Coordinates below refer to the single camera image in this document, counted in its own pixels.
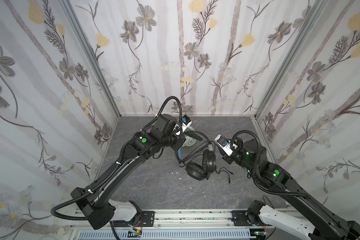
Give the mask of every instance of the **headphone ear cup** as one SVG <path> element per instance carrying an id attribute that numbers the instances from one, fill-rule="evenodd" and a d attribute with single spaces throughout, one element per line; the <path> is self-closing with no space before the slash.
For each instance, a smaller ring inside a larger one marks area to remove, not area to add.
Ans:
<path id="1" fill-rule="evenodd" d="M 206 173 L 203 171 L 202 166 L 197 163 L 189 162 L 185 168 L 187 174 L 196 180 L 206 179 Z"/>
<path id="2" fill-rule="evenodd" d="M 207 169 L 207 166 L 208 166 L 208 149 L 205 149 L 204 151 L 203 151 L 203 161 L 202 161 L 202 169 L 203 169 L 203 171 L 204 172 L 206 172 L 206 169 Z"/>
<path id="3" fill-rule="evenodd" d="M 206 174 L 213 173 L 216 169 L 216 155 L 213 151 L 205 149 L 203 151 L 202 169 Z"/>
<path id="4" fill-rule="evenodd" d="M 209 151 L 209 165 L 208 165 L 208 173 L 212 173 L 216 170 L 216 155 L 213 151 Z"/>

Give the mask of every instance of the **vent grille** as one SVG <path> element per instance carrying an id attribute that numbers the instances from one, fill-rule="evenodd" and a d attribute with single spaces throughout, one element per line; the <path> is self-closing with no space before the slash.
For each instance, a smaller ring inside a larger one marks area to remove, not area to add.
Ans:
<path id="1" fill-rule="evenodd" d="M 256 238 L 250 230 L 241 229 L 146 229 L 140 238 L 128 237 L 129 230 L 116 230 L 118 237 L 124 239 L 185 240 L 185 239 L 247 239 Z M 78 240 L 114 240 L 111 230 L 82 230 Z"/>

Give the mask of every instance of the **gray marble floor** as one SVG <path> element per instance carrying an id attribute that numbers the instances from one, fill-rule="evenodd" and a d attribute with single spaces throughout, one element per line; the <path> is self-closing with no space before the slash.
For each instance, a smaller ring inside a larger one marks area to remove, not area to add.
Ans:
<path id="1" fill-rule="evenodd" d="M 100 169 L 104 172 L 119 156 L 121 146 L 128 141 L 135 132 L 148 123 L 152 117 L 121 117 L 106 158 Z M 218 134 L 231 138 L 235 132 L 242 129 L 255 131 L 249 117 L 193 117 L 192 127 L 214 139 Z M 250 135 L 240 137 L 250 140 Z M 185 156 L 193 147 L 183 147 Z M 195 159 L 201 164 L 201 157 Z M 209 180 L 197 181 L 189 177 L 186 171 L 179 167 L 173 150 L 164 149 L 159 159 L 148 159 L 139 166 L 120 185 L 112 196 L 113 200 L 133 200 L 141 209 L 235 209 L 248 208 L 253 200 L 262 200 L 266 195 L 275 208 L 284 208 L 285 202 L 278 196 L 265 194 L 247 179 L 246 172 L 232 163 L 227 164 L 218 150 L 216 150 L 216 165 L 218 169 L 226 167 L 231 175 L 231 184 L 228 175 L 213 173 Z"/>

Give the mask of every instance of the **floral wallpaper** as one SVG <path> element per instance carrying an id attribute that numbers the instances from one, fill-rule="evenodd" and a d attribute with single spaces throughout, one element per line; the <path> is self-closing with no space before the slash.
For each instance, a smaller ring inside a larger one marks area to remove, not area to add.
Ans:
<path id="1" fill-rule="evenodd" d="M 99 169 L 117 118 L 78 46 L 58 2 L 0 0 L 0 239 L 62 239 Z"/>
<path id="2" fill-rule="evenodd" d="M 209 115 L 256 112 L 314 4 L 70 2 L 122 114 L 154 114 L 174 95 L 185 114 Z"/>
<path id="3" fill-rule="evenodd" d="M 331 0 L 301 49 L 258 119 L 299 184 L 360 223 L 360 1 Z"/>

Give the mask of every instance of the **black cable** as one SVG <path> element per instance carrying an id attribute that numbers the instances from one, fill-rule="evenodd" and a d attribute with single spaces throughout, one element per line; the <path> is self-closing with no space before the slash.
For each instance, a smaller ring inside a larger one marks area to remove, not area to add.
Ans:
<path id="1" fill-rule="evenodd" d="M 264 201 L 265 204 L 266 204 L 266 202 L 265 202 L 265 199 L 264 199 L 264 198 L 268 199 L 269 203 L 271 204 L 271 207 L 272 207 L 273 209 L 275 209 L 274 206 L 273 206 L 273 204 L 272 204 L 272 202 L 271 202 L 271 200 L 270 200 L 269 198 L 267 198 L 267 196 L 264 196 L 264 195 L 263 195 L 263 201 Z M 275 231 L 276 231 L 276 227 L 274 228 L 273 232 L 271 232 L 271 234 L 269 234 L 268 237 L 267 237 L 265 240 L 267 240 Z"/>
<path id="2" fill-rule="evenodd" d="M 273 209 L 275 209 L 275 207 L 273 206 L 271 200 L 270 200 L 267 196 L 263 195 L 263 201 L 264 201 L 265 204 L 267 204 L 267 203 L 265 202 L 265 199 L 264 199 L 264 198 L 266 198 L 266 199 L 269 201 L 269 203 L 271 204 L 271 207 L 272 207 Z"/>
<path id="3" fill-rule="evenodd" d="M 109 223 L 110 223 L 110 228 L 112 229 L 113 235 L 115 236 L 116 240 L 120 240 L 120 238 L 117 236 L 117 233 L 115 231 L 115 227 L 113 226 L 113 223 L 112 222 L 109 222 Z"/>
<path id="4" fill-rule="evenodd" d="M 342 229 L 344 229 L 344 230 L 346 230 L 347 232 L 349 232 L 350 234 L 354 235 L 355 238 L 357 238 L 358 240 L 360 240 L 360 238 L 359 238 L 358 236 L 356 236 L 354 233 L 351 233 L 349 230 L 345 229 L 340 223 L 339 223 L 339 226 L 340 226 Z"/>
<path id="5" fill-rule="evenodd" d="M 153 158 L 153 159 L 158 159 L 158 158 L 161 157 L 161 155 L 163 154 L 163 151 L 164 151 L 164 148 L 162 147 L 162 148 L 161 148 L 161 152 L 160 152 L 160 154 L 158 155 L 158 157 L 155 157 L 155 154 L 152 154 L 152 158 Z"/>
<path id="6" fill-rule="evenodd" d="M 231 183 L 231 177 L 229 176 L 229 173 L 228 173 L 228 172 L 230 172 L 232 175 L 233 175 L 233 172 L 229 171 L 229 170 L 226 169 L 226 168 L 225 168 L 225 170 L 222 170 L 223 168 L 225 168 L 225 167 L 220 168 L 220 170 L 219 170 L 218 172 L 217 172 L 217 168 L 215 168 L 215 172 L 216 172 L 217 174 L 220 174 L 221 172 L 226 172 L 226 173 L 228 174 L 228 183 Z"/>
<path id="7" fill-rule="evenodd" d="M 310 195 L 305 194 L 305 193 L 300 193 L 300 192 L 274 192 L 274 191 L 270 191 L 268 189 L 266 189 L 265 187 L 261 186 L 259 184 L 259 179 L 261 179 L 260 176 L 260 171 L 259 171 L 259 160 L 260 160 L 260 151 L 261 151 L 261 143 L 259 138 L 257 137 L 257 135 L 249 130 L 240 130 L 238 132 L 236 132 L 233 137 L 232 137 L 232 141 L 230 143 L 230 147 L 231 149 L 233 149 L 233 143 L 236 139 L 236 137 L 242 133 L 247 133 L 251 136 L 254 137 L 255 141 L 256 141 L 256 145 L 257 145 L 257 150 L 256 150 L 256 156 L 255 156 L 255 160 L 253 163 L 253 167 L 251 170 L 251 176 L 253 179 L 253 183 L 254 185 L 256 185 L 260 190 L 262 190 L 265 193 L 268 194 L 272 194 L 272 195 L 284 195 L 284 196 L 297 196 L 297 197 L 304 197 L 304 198 L 311 198 Z"/>
<path id="8" fill-rule="evenodd" d="M 127 146 L 128 142 L 124 143 L 124 145 L 121 147 L 121 150 L 120 150 L 120 155 L 119 155 L 119 158 L 118 158 L 118 161 L 119 162 L 122 162 L 122 159 L 123 159 L 123 155 L 124 155 L 124 150 L 125 150 L 125 147 Z M 59 204 L 55 207 L 53 207 L 51 209 L 51 214 L 55 217 L 58 217 L 58 218 L 62 218 L 62 219 L 66 219 L 66 220 L 73 220 L 73 221 L 84 221 L 84 220 L 87 220 L 86 217 L 74 217 L 74 216 L 68 216 L 68 215 L 65 215 L 65 214 L 61 214 L 61 213 L 58 213 L 57 210 L 58 209 L 61 209 L 63 207 L 66 207 L 68 205 L 71 205 L 75 202 L 78 202 L 84 198 L 86 198 L 88 195 L 94 193 L 97 189 L 101 188 L 102 185 L 104 185 L 112 176 L 113 174 L 120 168 L 121 164 L 116 164 L 116 166 L 113 168 L 112 172 L 104 179 L 102 180 L 99 184 L 97 184 L 95 187 L 93 187 L 91 189 L 91 191 L 87 191 L 85 193 L 83 193 L 82 195 L 78 196 L 78 197 L 75 197 L 74 199 L 71 199 L 69 201 L 66 201 L 66 202 L 63 202 L 62 204 Z"/>
<path id="9" fill-rule="evenodd" d="M 168 97 L 167 99 L 165 99 L 164 103 L 161 105 L 161 108 L 160 108 L 160 110 L 158 111 L 158 113 L 157 113 L 157 115 L 155 116 L 155 118 L 152 119 L 150 122 L 148 122 L 148 123 L 142 128 L 143 131 L 144 131 L 147 127 L 149 127 L 152 123 L 154 123 L 154 122 L 157 120 L 157 117 L 163 112 L 165 105 L 166 105 L 166 104 L 169 102 L 169 100 L 171 100 L 171 99 L 174 99 L 174 100 L 177 102 L 178 106 L 179 106 L 179 123 L 180 123 L 179 127 L 180 127 L 180 135 L 179 135 L 179 136 L 176 135 L 176 137 L 180 137 L 180 136 L 183 134 L 183 128 L 182 128 L 182 118 L 183 118 L 183 115 L 182 115 L 182 107 L 181 107 L 181 103 L 180 103 L 179 99 L 176 98 L 175 96 L 170 96 L 170 97 Z"/>
<path id="10" fill-rule="evenodd" d="M 178 106 L 179 106 L 179 123 L 181 124 L 182 122 L 182 107 L 181 107 L 181 103 L 179 101 L 178 98 L 176 98 L 175 96 L 171 96 L 171 97 L 168 97 L 164 103 L 162 104 L 159 112 L 157 113 L 157 116 L 160 115 L 163 110 L 164 110 L 164 107 L 165 105 L 168 103 L 168 101 L 170 99 L 175 99 Z M 148 124 L 146 124 L 144 127 L 143 127 L 143 130 L 145 128 L 148 128 L 150 127 L 150 125 L 152 123 L 154 123 L 156 120 L 157 120 L 157 116 L 152 120 L 150 121 Z M 176 137 L 180 137 L 181 135 L 183 134 L 183 128 L 182 128 L 182 125 L 180 125 L 180 135 L 179 136 L 176 136 Z M 120 162 L 120 164 L 116 164 L 116 166 L 114 167 L 114 169 L 112 170 L 112 172 L 104 179 L 102 180 L 99 184 L 97 184 L 95 187 L 93 187 L 90 191 L 87 191 L 85 193 L 83 193 L 82 195 L 78 196 L 78 197 L 75 197 L 74 199 L 71 199 L 69 201 L 66 201 L 66 202 L 63 202 L 62 204 L 59 204 L 55 207 L 53 207 L 51 209 L 51 214 L 55 217 L 58 217 L 58 218 L 62 218 L 62 219 L 66 219 L 66 220 L 74 220 L 74 221 L 84 221 L 84 220 L 87 220 L 86 217 L 74 217 L 74 216 L 68 216 L 68 215 L 64 215 L 64 214 L 61 214 L 61 213 L 58 213 L 57 210 L 58 209 L 61 209 L 63 207 L 66 207 L 68 205 L 71 205 L 75 202 L 78 202 L 84 198 L 86 198 L 88 195 L 94 193 L 97 189 L 101 188 L 102 185 L 104 185 L 112 176 L 113 174 L 115 174 L 115 172 L 120 168 L 121 166 L 121 163 L 123 163 L 123 155 L 124 155 L 124 150 L 125 150 L 125 147 L 127 146 L 128 142 L 126 142 L 122 147 L 121 147 L 121 150 L 120 150 L 120 155 L 119 155 L 119 158 L 118 158 L 118 161 Z"/>
<path id="11" fill-rule="evenodd" d="M 202 153 L 210 144 L 213 145 L 213 153 L 216 152 L 216 143 L 214 141 L 210 141 L 209 138 L 202 132 L 199 131 L 187 131 L 187 132 L 194 132 L 202 137 L 204 137 L 206 139 L 205 142 L 201 143 L 200 145 L 198 145 L 195 149 L 193 149 L 189 154 L 187 154 L 187 156 L 185 156 L 183 159 L 180 159 L 178 152 L 175 151 L 175 157 L 178 161 L 179 164 L 184 163 L 183 166 L 180 165 L 180 167 L 185 167 L 189 162 L 193 161 L 197 156 L 202 155 L 200 153 Z"/>

